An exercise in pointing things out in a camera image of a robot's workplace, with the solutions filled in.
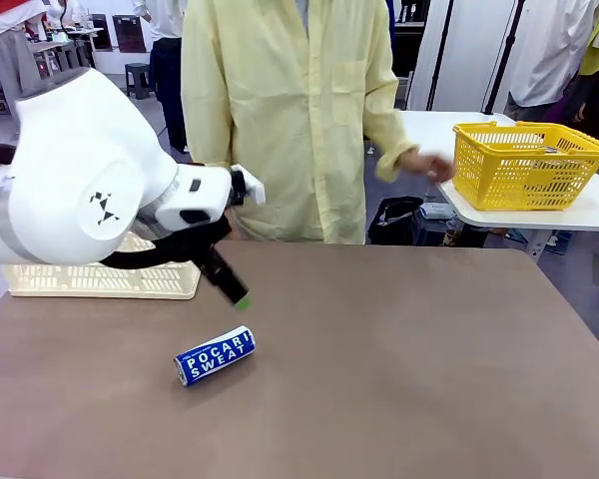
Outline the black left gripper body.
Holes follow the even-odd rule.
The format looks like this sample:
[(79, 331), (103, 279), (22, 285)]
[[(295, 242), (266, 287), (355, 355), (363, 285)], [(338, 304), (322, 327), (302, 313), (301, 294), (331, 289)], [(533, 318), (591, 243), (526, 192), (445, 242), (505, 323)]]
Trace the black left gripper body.
[(216, 244), (232, 231), (225, 215), (214, 223), (182, 230), (154, 241), (154, 248), (142, 253), (139, 267), (152, 267), (168, 262), (191, 261), (197, 267), (224, 267), (225, 259)]

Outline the person's left hand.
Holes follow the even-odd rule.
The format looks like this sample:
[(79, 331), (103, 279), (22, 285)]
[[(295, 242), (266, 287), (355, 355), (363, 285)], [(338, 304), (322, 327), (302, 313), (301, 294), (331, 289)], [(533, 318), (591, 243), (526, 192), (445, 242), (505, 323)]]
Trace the person's left hand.
[(402, 153), (398, 158), (399, 166), (415, 175), (422, 175), (436, 185), (451, 180), (455, 170), (453, 164), (438, 154), (422, 154), (413, 149)]

